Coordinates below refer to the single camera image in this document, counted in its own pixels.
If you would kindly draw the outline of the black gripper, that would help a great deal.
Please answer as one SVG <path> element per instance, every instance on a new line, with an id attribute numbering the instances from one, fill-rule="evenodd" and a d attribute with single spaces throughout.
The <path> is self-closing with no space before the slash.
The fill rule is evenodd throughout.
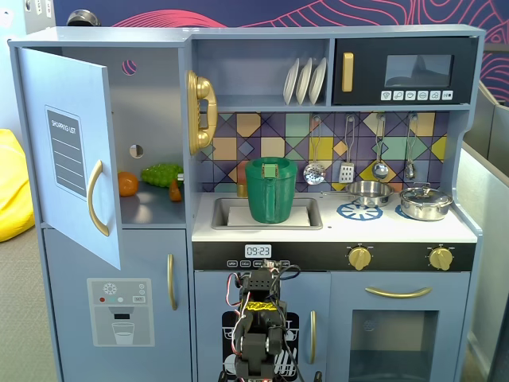
<path id="1" fill-rule="evenodd" d="M 243 306 L 251 300 L 250 290 L 251 272 L 237 274 L 237 288 L 239 289 L 239 305 Z"/>

